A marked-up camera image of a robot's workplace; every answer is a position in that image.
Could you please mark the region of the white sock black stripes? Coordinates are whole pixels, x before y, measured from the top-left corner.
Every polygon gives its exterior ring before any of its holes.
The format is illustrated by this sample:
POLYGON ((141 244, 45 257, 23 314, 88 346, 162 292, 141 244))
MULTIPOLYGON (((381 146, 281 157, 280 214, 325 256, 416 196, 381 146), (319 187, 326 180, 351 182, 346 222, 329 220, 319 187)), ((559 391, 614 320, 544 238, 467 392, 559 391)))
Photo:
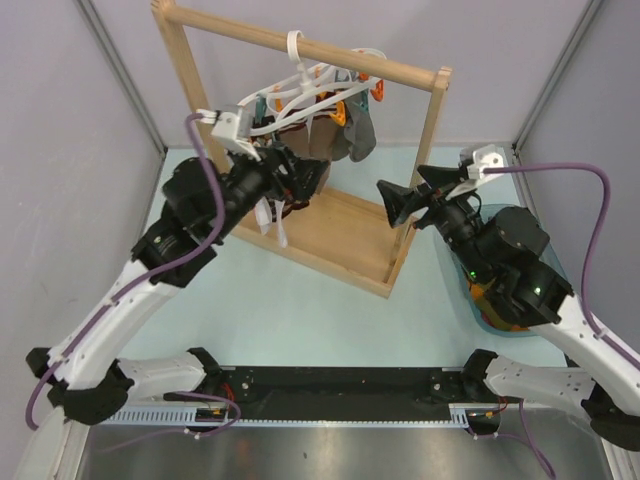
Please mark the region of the white sock black stripes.
POLYGON ((281 248, 286 248, 288 246, 288 238, 287 238, 287 234, 283 224, 285 202, 275 200, 274 205, 275 205, 275 211, 276 211, 275 223, 276 223, 278 243, 281 248))

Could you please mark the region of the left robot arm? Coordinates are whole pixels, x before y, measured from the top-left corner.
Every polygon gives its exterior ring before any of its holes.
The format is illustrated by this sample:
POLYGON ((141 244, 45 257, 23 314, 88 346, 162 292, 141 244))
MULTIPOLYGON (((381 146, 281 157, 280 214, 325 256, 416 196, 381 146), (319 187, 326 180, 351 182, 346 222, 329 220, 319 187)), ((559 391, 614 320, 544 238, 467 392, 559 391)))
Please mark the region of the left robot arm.
POLYGON ((145 361, 119 354, 215 259, 215 246, 261 200, 307 202, 328 168, 280 142, 257 148, 253 156, 233 152, 230 157, 227 173, 207 158, 180 162, 162 187, 159 219, 134 245, 105 297, 64 341, 28 353, 30 370, 40 385, 50 387, 47 398, 66 419, 93 426, 136 400, 207 400, 219 392, 221 368, 202 347, 145 361))

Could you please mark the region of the olive orange striped sock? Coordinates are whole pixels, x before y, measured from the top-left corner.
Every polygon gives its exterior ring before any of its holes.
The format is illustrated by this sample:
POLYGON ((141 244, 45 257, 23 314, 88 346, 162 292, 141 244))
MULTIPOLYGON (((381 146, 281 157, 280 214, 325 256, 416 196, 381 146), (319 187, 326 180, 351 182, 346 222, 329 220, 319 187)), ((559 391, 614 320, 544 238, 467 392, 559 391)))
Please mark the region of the olive orange striped sock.
POLYGON ((482 285, 468 281, 469 293, 475 307, 480 311, 482 319, 490 325, 495 326, 500 319, 494 307, 485 297, 485 290, 482 285))

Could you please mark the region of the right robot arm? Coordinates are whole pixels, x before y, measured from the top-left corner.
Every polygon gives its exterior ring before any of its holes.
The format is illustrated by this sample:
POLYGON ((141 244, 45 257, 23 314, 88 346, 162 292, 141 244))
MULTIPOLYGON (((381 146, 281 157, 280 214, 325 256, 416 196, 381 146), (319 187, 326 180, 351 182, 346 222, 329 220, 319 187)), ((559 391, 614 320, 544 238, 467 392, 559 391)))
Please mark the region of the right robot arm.
POLYGON ((434 227, 464 270, 481 288, 490 310, 562 350, 580 374, 520 365, 478 350, 461 376, 473 401, 491 394, 530 398, 588 422, 608 442, 639 449, 639 355, 597 320, 588 302, 591 262, 583 266, 581 288, 541 259, 550 237, 525 207, 505 207, 488 221, 472 207, 483 180, 508 173, 506 167, 444 168, 423 165, 422 184, 407 188, 377 183, 388 222, 398 227, 416 211, 413 228, 434 227))

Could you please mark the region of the wooden drying rack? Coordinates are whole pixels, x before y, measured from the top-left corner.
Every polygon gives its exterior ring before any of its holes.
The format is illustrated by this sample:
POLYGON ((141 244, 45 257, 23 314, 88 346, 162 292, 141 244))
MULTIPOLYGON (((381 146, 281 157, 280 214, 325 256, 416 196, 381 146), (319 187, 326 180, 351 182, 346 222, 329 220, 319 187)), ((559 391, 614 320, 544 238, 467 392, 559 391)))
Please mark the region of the wooden drying rack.
MULTIPOLYGON (((209 105, 186 28, 194 28, 286 53, 286 36, 255 25, 193 10, 174 1, 154 1, 151 10, 191 110, 209 105)), ((395 62, 375 49, 344 49, 304 36, 299 52, 306 66, 328 63, 353 67, 384 81, 429 93, 430 100, 416 154, 417 166, 428 162, 452 76, 395 62)), ((390 296, 413 242, 404 223, 397 233, 387 224, 382 206, 326 188, 309 209, 285 223, 289 244, 281 248, 275 235, 262 235, 257 223, 244 218, 233 235, 332 278, 383 298, 390 296)))

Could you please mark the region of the white plastic clip hanger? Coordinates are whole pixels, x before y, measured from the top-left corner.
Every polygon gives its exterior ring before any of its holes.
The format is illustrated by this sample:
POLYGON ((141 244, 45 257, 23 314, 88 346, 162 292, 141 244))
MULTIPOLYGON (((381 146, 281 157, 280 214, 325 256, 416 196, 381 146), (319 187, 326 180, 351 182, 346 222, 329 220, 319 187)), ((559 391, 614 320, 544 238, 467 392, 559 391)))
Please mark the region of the white plastic clip hanger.
POLYGON ((353 67, 339 67, 328 63, 305 65, 299 52, 299 41, 304 35, 299 30, 286 36, 286 53, 296 67, 296 73, 268 87, 262 88, 239 102, 243 107, 252 106, 258 96, 266 99, 269 123, 259 128, 251 127, 252 137, 262 137, 292 124, 305 121, 335 110, 335 103, 345 101, 356 93, 370 90, 382 78, 360 72, 353 67))

